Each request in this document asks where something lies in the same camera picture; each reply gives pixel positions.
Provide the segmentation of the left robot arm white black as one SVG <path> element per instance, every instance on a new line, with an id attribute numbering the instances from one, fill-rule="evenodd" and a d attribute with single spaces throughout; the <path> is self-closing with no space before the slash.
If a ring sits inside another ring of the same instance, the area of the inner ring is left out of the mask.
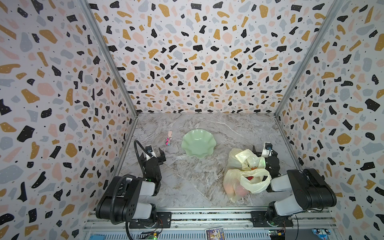
<path id="1" fill-rule="evenodd" d="M 139 198 L 154 197 L 159 193 L 162 180 L 160 165 L 166 161 L 166 156 L 160 150 L 159 157 L 141 155 L 139 159 L 144 161 L 144 177 L 114 177 L 96 207 L 98 219 L 109 220 L 114 225 L 137 222 L 148 228 L 156 223 L 156 206 L 140 203 Z"/>

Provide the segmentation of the yellow translucent plastic bag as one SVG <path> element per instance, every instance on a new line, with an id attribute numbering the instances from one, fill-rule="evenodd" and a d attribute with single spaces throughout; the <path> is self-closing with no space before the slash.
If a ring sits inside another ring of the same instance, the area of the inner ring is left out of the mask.
<path id="1" fill-rule="evenodd" d="M 259 194 L 265 191 L 272 180 L 266 166 L 266 159 L 258 157 L 251 150 L 232 149 L 223 181 L 229 200 L 237 202 L 249 193 Z"/>

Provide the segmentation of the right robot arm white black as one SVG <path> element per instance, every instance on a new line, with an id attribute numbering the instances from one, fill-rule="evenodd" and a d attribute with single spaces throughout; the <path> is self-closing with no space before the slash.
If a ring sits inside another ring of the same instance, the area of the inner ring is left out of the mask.
<path id="1" fill-rule="evenodd" d="M 321 212 L 337 204 L 336 194 L 315 169 L 287 170 L 281 175 L 278 153 L 271 143 L 266 143 L 262 152 L 256 151 L 255 147 L 252 152 L 266 159 L 266 169 L 272 177 L 268 193 L 292 191 L 287 198 L 269 203 L 265 211 L 252 211 L 251 222 L 255 228 L 293 227 L 292 216 L 295 214 Z"/>

